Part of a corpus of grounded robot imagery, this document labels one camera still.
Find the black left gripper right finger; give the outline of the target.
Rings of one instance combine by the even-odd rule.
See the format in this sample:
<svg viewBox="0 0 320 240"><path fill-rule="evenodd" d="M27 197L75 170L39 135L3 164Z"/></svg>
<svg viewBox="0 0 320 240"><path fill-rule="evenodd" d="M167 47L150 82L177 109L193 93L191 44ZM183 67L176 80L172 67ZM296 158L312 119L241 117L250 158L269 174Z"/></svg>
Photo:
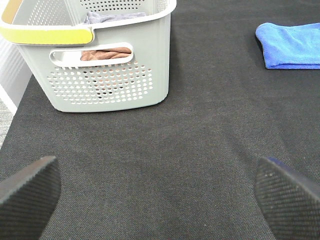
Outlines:
<svg viewBox="0 0 320 240"><path fill-rule="evenodd" d="M319 184L276 158L261 157L254 195L277 240L320 238Z"/></svg>

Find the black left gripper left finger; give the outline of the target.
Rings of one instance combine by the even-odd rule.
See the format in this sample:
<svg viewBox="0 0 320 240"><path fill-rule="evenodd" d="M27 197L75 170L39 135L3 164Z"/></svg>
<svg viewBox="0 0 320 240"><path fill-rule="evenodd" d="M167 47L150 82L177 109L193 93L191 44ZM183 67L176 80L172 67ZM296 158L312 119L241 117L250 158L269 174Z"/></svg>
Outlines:
<svg viewBox="0 0 320 240"><path fill-rule="evenodd" d="M55 156L45 156L0 183L0 238L38 240L61 195Z"/></svg>

